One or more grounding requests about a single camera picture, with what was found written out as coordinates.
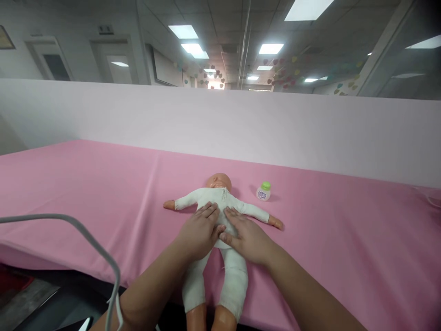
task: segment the green bottle cap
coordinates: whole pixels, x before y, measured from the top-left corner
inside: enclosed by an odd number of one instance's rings
[[[264,189],[265,191],[269,191],[271,189],[270,182],[263,182],[261,188]]]

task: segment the pink tablecloth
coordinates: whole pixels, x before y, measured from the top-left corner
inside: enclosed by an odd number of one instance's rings
[[[282,219],[284,232],[259,225],[370,330],[427,330],[441,295],[441,216],[406,185],[178,154],[72,141],[0,157],[0,216],[64,213],[110,252],[128,286],[175,238],[189,212],[162,204],[227,173],[233,194]],[[255,197],[270,181],[268,202]],[[69,268],[113,282],[106,262],[63,221],[0,225],[0,261]],[[207,300],[223,284],[220,253],[205,270]],[[249,265],[242,323],[296,329],[265,271]]]

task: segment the doll leg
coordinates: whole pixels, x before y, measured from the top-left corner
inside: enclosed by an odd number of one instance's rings
[[[221,249],[225,265],[225,280],[220,301],[216,307],[212,331],[235,330],[248,288],[245,259],[234,249]]]
[[[191,264],[187,270],[184,286],[182,287],[182,300],[187,314],[187,330],[206,330],[207,308],[205,305],[205,287],[202,272],[207,265],[211,251],[202,260]]]

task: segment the white onesie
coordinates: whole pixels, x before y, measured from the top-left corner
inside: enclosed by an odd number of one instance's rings
[[[234,207],[238,212],[253,216],[264,223],[268,223],[270,217],[270,214],[266,211],[235,198],[226,188],[199,188],[185,197],[177,199],[175,201],[175,209],[184,209],[195,203],[198,204],[199,209],[205,206],[207,202],[217,203],[220,209],[216,225],[225,225],[225,232],[235,237],[237,237],[237,230],[224,214],[226,207]],[[231,311],[236,320],[239,321],[248,287],[247,265],[245,259],[222,240],[217,240],[215,247],[220,249],[225,265],[224,286],[222,287],[218,304]],[[186,313],[205,302],[202,272],[205,269],[210,253],[211,251],[202,260],[193,263],[187,271],[187,277],[182,288],[182,298]]]

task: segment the white partition wall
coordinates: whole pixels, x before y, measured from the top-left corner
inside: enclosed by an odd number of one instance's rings
[[[441,102],[0,80],[29,148],[71,139],[441,188]]]

